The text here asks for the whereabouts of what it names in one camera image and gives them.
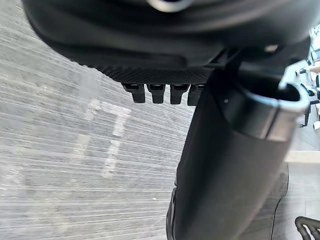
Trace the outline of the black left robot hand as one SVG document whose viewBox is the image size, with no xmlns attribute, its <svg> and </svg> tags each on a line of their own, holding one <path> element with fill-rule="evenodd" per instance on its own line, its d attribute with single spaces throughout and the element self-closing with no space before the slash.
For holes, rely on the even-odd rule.
<svg viewBox="0 0 320 240">
<path fill-rule="evenodd" d="M 169 240 L 236 240 L 273 188 L 310 107 L 286 68 L 308 57 L 317 0 L 24 0 L 49 47 L 135 103 L 195 112 L 166 217 Z"/>
</svg>

